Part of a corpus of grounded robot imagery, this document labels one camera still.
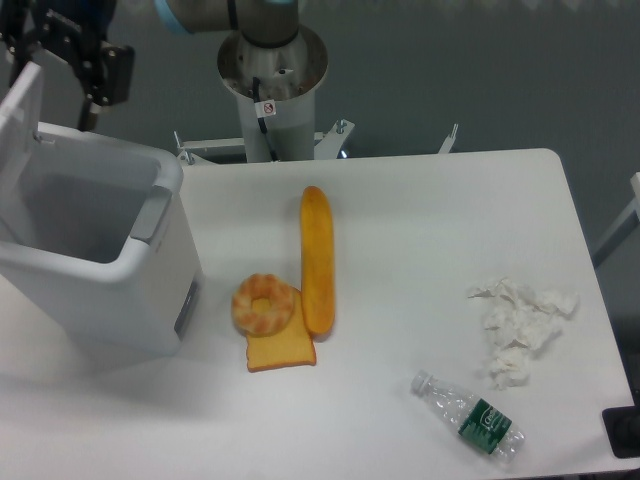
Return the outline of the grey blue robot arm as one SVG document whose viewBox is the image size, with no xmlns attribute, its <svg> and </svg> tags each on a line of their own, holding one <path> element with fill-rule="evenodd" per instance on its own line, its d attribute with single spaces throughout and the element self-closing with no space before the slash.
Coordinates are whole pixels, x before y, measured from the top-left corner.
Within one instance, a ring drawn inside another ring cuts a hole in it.
<svg viewBox="0 0 640 480">
<path fill-rule="evenodd" d="M 166 27 L 186 34 L 240 31 L 254 45 L 278 48 L 299 29 L 296 1 L 155 1 Z M 135 50 L 108 40 L 115 1 L 3 1 L 1 43 L 12 86 L 44 50 L 69 65 L 83 90 L 77 129 L 95 128 L 101 110 L 129 98 Z"/>
</svg>

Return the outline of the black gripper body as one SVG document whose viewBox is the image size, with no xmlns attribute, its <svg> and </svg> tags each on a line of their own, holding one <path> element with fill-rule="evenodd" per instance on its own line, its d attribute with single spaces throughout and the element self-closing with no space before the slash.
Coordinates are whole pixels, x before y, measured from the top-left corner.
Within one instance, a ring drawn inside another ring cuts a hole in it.
<svg viewBox="0 0 640 480">
<path fill-rule="evenodd" d="M 107 39 L 114 1 L 3 1 L 1 35 L 41 32 L 40 48 L 76 64 L 80 46 Z"/>
</svg>

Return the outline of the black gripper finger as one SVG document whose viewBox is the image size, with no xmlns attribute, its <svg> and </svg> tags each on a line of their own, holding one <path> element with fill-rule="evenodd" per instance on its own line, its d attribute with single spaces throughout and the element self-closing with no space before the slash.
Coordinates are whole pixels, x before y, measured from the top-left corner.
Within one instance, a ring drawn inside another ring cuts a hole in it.
<svg viewBox="0 0 640 480">
<path fill-rule="evenodd" d="M 103 110 L 128 100 L 134 61 L 135 50 L 129 45 L 99 42 L 79 47 L 77 79 L 84 94 L 79 131 L 93 130 Z"/>
<path fill-rule="evenodd" d="M 24 67 L 33 59 L 41 45 L 41 32 L 26 32 L 20 36 L 3 33 L 1 39 L 7 46 L 11 64 L 9 87 L 18 79 Z"/>
</svg>

